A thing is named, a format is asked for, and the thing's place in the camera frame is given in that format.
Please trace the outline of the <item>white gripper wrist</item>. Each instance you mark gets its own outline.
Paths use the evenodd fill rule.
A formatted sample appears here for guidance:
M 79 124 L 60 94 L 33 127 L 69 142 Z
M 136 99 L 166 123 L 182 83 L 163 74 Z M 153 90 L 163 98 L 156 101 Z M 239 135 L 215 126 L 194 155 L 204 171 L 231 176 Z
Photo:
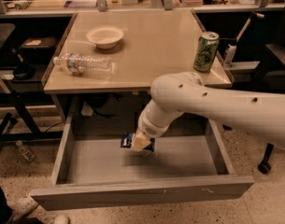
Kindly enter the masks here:
M 141 151 L 150 144 L 151 138 L 162 136 L 170 124 L 182 115 L 182 112 L 166 111 L 151 100 L 139 116 L 138 133 L 134 134 L 131 149 Z

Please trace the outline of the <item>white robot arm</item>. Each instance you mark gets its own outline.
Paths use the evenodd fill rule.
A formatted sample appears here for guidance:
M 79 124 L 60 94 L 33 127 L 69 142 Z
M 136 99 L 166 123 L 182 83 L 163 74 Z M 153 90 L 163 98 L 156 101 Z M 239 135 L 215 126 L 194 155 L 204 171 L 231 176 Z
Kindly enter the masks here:
M 209 88 L 199 75 L 185 72 L 157 77 L 150 95 L 138 120 L 134 150 L 142 150 L 152 138 L 162 136 L 184 113 L 216 120 L 285 149 L 284 94 Z

